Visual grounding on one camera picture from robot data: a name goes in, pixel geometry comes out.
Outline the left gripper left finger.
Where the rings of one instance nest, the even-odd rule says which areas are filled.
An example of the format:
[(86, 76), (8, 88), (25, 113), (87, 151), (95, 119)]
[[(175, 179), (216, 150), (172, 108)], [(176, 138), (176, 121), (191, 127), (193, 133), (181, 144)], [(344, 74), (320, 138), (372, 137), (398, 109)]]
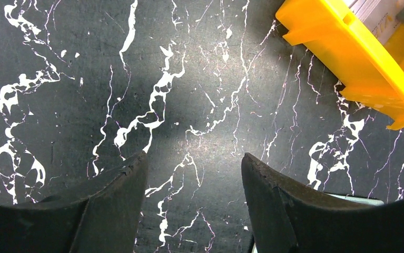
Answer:
[(40, 202), (0, 205), (0, 252), (132, 252), (148, 170), (141, 151)]

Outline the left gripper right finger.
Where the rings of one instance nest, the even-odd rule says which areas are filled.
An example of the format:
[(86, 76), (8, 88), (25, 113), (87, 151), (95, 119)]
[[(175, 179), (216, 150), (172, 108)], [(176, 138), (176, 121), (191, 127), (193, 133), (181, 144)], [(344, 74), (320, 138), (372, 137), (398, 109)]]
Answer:
[(404, 252), (404, 199), (371, 206), (333, 197), (249, 153), (241, 173), (258, 252)]

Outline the silver card stack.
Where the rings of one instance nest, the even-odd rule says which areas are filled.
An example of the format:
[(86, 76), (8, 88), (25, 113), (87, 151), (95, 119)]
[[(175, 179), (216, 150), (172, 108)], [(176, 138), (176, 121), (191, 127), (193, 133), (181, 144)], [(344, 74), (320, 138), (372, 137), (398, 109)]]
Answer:
[(404, 8), (404, 0), (343, 0), (343, 2), (381, 44), (386, 44), (400, 25), (396, 16)]

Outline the yellow three-compartment bin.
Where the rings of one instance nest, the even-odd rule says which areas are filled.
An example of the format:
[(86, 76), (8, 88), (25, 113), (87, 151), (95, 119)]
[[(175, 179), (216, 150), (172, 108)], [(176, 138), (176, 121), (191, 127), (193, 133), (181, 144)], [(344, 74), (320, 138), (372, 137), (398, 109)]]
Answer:
[(343, 84), (341, 94), (404, 128), (404, 24), (386, 44), (344, 1), (285, 1), (276, 18), (291, 45), (305, 45)]

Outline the green card holder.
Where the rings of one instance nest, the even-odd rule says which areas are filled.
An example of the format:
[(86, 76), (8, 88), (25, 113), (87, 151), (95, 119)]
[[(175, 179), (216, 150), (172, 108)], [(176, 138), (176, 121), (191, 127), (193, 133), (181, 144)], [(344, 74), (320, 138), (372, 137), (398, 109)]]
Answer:
[(338, 195), (338, 194), (330, 194), (328, 193), (329, 196), (333, 196), (335, 198), (355, 202), (355, 203), (360, 203), (363, 205), (370, 205), (370, 206), (381, 206), (384, 205), (385, 203), (382, 200), (378, 199), (370, 199), (370, 198), (363, 198), (363, 197), (354, 197), (350, 195)]

